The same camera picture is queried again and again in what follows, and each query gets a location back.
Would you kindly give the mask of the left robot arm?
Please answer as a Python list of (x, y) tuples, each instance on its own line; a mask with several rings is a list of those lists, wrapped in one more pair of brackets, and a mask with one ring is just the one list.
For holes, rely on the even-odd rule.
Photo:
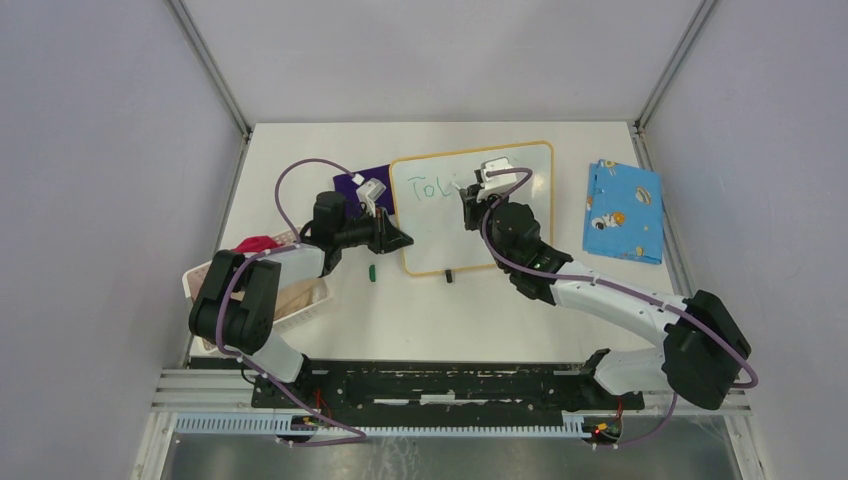
[(361, 205), (359, 215), (349, 217), (345, 197), (334, 191), (317, 195), (304, 232), (301, 241), (252, 256), (216, 252), (188, 317), (193, 335), (277, 379), (276, 394), (295, 408), (312, 399), (314, 381), (301, 372), (306, 356), (272, 332), (278, 293), (329, 275), (347, 248), (387, 254), (414, 244), (385, 208)]

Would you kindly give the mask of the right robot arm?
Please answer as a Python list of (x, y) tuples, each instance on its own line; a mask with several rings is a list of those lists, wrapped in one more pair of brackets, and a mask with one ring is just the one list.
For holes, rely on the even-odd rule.
[(485, 196), (481, 185), (458, 193), (465, 228), (479, 232), (520, 294), (588, 313), (649, 342), (641, 350), (595, 352), (577, 382), (585, 405), (602, 408), (616, 396), (668, 390), (716, 410), (732, 389), (757, 384), (751, 346), (718, 296), (699, 290), (683, 297), (621, 283), (545, 243), (528, 205)]

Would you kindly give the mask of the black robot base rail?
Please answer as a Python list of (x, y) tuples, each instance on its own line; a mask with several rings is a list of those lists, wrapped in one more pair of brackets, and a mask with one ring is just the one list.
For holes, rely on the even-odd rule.
[(289, 388), (354, 427), (559, 426), (564, 414), (645, 405), (606, 392), (580, 363), (312, 359)]

